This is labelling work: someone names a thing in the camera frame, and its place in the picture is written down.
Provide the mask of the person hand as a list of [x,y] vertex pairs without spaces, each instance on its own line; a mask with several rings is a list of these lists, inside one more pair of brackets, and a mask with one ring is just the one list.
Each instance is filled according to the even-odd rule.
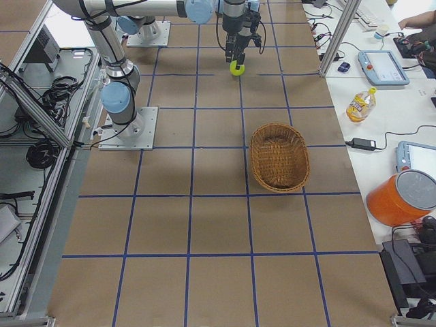
[[418,18],[417,16],[404,18],[398,25],[401,29],[419,29],[425,24],[425,20]]

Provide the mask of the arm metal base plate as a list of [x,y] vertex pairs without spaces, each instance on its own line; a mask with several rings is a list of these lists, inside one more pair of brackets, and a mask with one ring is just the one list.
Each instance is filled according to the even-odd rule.
[[136,151],[153,149],[159,108],[140,107],[136,109],[136,119],[127,128],[114,125],[109,114],[105,124],[112,125],[101,132],[102,141],[98,143],[103,151]]
[[166,47],[169,41],[171,22],[154,21],[143,25],[137,34],[127,38],[130,48],[159,48]]

